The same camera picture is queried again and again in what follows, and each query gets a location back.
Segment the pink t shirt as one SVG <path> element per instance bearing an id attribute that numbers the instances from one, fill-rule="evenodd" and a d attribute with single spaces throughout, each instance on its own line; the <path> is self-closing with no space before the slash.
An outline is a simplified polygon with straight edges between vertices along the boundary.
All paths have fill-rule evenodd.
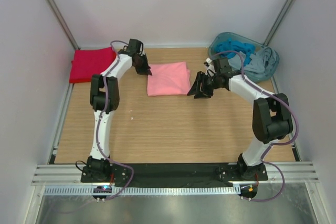
<path id="1" fill-rule="evenodd" d="M 152 74 L 148 76 L 147 95 L 187 95 L 191 89 L 190 70 L 185 61 L 151 64 Z"/>

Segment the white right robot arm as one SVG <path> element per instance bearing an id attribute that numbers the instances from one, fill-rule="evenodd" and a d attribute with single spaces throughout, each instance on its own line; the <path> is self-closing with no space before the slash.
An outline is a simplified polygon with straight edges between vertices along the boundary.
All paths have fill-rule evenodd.
<path id="1" fill-rule="evenodd" d="M 288 98 L 273 94 L 249 80 L 239 71 L 215 73 L 212 76 L 199 71 L 188 92 L 195 99 L 211 98 L 215 89 L 231 91 L 253 106 L 252 130 L 254 138 L 237 161 L 236 173 L 243 180 L 254 178 L 261 170 L 265 156 L 274 145 L 293 130 Z"/>

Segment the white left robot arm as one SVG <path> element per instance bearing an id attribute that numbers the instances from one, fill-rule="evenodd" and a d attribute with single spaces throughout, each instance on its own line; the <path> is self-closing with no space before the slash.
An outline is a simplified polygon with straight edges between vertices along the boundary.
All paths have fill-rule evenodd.
<path id="1" fill-rule="evenodd" d="M 110 129 L 120 102 L 119 80 L 134 67 L 137 74 L 150 75 L 151 70 L 144 52 L 117 54 L 115 60 L 91 79 L 90 105 L 94 110 L 94 137 L 92 149 L 82 169 L 81 182 L 106 182 L 112 175 L 110 160 Z"/>

